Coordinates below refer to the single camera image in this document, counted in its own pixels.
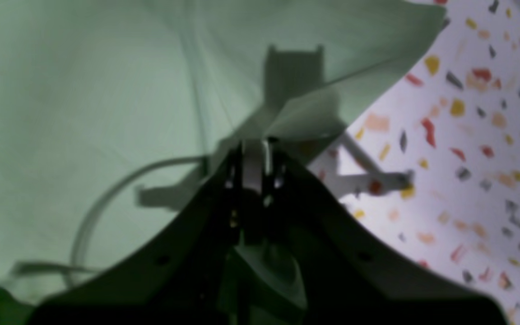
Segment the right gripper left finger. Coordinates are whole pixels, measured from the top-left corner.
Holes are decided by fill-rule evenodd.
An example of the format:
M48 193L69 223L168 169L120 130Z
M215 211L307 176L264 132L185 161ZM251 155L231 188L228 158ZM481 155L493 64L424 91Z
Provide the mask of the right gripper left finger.
M230 251L245 242L244 146L179 216L99 277L38 306L29 325L231 325L221 306Z

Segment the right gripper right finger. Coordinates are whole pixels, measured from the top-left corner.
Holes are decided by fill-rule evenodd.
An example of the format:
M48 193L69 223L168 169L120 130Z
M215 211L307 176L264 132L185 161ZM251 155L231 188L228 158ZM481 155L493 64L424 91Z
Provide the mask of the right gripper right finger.
M301 268L306 325L506 325L485 294L411 261L359 224L278 144L266 162L276 216L270 231Z

